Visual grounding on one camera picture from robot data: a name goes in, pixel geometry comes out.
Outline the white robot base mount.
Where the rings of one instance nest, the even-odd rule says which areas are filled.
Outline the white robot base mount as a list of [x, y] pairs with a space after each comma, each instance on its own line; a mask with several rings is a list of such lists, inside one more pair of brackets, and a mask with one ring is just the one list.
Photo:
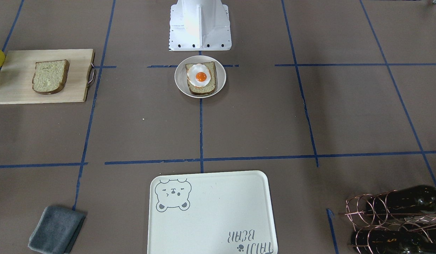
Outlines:
[[229, 8], [221, 0], [178, 0], [170, 9], [168, 49], [231, 50]]

